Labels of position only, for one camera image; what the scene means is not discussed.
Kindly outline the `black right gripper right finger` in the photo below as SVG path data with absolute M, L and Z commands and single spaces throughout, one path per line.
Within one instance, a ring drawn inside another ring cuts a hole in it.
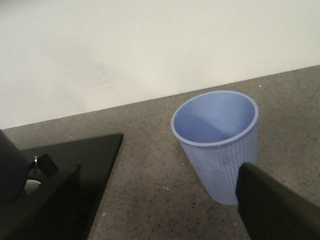
M 245 162 L 236 184 L 238 212 L 252 240 L 318 240 L 320 208 Z

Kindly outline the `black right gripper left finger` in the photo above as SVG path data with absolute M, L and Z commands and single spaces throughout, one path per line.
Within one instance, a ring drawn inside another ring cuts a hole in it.
M 0 209 L 2 240 L 65 240 L 79 201 L 80 165 L 71 165 Z

